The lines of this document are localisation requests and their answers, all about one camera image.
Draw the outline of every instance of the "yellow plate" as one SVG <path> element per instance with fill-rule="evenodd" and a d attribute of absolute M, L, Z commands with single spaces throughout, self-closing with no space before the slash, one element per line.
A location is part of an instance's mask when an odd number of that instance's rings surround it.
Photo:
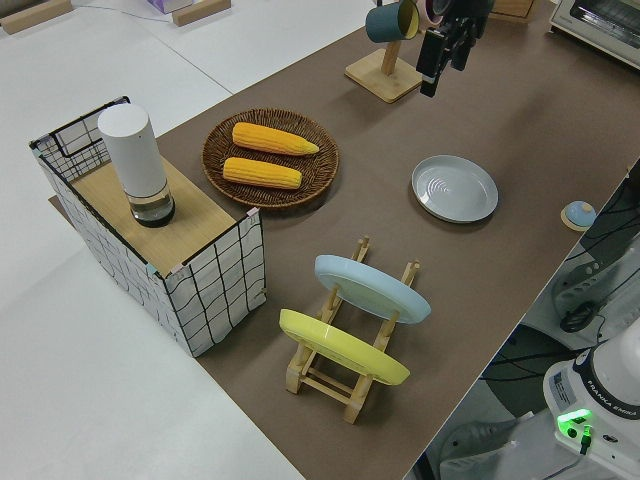
<path fill-rule="evenodd" d="M 409 376 L 409 370 L 386 353 L 302 313 L 281 310 L 280 328 L 296 342 L 380 383 L 399 385 Z"/>

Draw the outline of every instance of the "wicker tray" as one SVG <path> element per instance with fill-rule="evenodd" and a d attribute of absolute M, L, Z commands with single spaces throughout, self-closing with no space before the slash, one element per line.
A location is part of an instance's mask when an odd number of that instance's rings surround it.
<path fill-rule="evenodd" d="M 251 122 L 295 133 L 318 145 L 320 150 L 314 155 L 296 157 L 238 147 L 231 137 L 237 122 Z M 295 168 L 302 172 L 302 185 L 297 190 L 282 190 L 228 182 L 222 178 L 222 167 L 229 157 L 245 157 Z M 331 185 L 338 163 L 338 147 L 324 128 L 298 113 L 278 109 L 248 110 L 224 120 L 209 134 L 202 150 L 202 166 L 214 187 L 238 202 L 265 209 L 299 206 L 318 197 Z"/>

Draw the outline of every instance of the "black grid pattern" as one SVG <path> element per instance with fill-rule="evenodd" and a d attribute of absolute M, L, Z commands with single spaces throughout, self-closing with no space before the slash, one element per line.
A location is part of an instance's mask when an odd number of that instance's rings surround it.
<path fill-rule="evenodd" d="M 109 161 L 97 130 L 102 110 L 122 97 L 31 142 L 70 221 L 114 281 L 191 355 L 220 342 L 266 301 L 260 213 L 247 216 L 162 278 L 73 188 L 72 181 Z"/>
<path fill-rule="evenodd" d="M 236 223 L 166 283 L 194 355 L 220 342 L 266 300 L 259 216 Z"/>

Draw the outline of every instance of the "brown tabletop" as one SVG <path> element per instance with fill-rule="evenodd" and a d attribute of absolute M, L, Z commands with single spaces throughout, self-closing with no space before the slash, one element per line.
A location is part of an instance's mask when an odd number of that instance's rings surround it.
<path fill-rule="evenodd" d="M 402 478 L 578 240 L 562 207 L 601 208 L 637 160 L 638 74 L 549 33 L 551 8 L 540 3 L 528 25 L 490 20 L 466 70 L 448 67 L 433 99 L 416 91 L 386 104 L 349 80 L 345 67 L 378 48 L 360 30 L 160 138 L 163 155 L 236 218 L 247 208 L 215 190 L 200 165 L 219 122 L 255 107 L 290 109 L 340 148 L 324 204 L 265 212 L 267 303 L 198 359 L 305 477 Z M 420 46 L 405 42 L 400 57 L 414 65 Z M 418 204 L 411 173 L 443 153 L 492 175 L 500 201 L 489 219 L 451 224 Z M 367 263 L 390 275 L 422 262 L 414 288 L 433 313 L 397 327 L 387 351 L 411 375 L 397 387 L 375 384 L 349 425 L 333 399 L 285 390 L 296 344 L 278 315 L 315 314 L 326 294 L 315 257 L 349 256 L 362 235 L 371 236 Z M 347 305 L 335 325 L 372 340 L 379 322 Z"/>

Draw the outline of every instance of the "yellow corn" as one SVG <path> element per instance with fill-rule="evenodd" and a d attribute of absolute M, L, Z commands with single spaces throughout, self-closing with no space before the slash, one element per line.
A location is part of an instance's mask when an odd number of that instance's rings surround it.
<path fill-rule="evenodd" d="M 276 128 L 238 122 L 233 126 L 233 143 L 240 147 L 285 155 L 317 153 L 318 146 L 299 135 Z"/>
<path fill-rule="evenodd" d="M 302 183 L 302 173 L 298 170 L 240 157 L 227 158 L 222 177 L 229 182 L 289 190 L 300 188 Z"/>

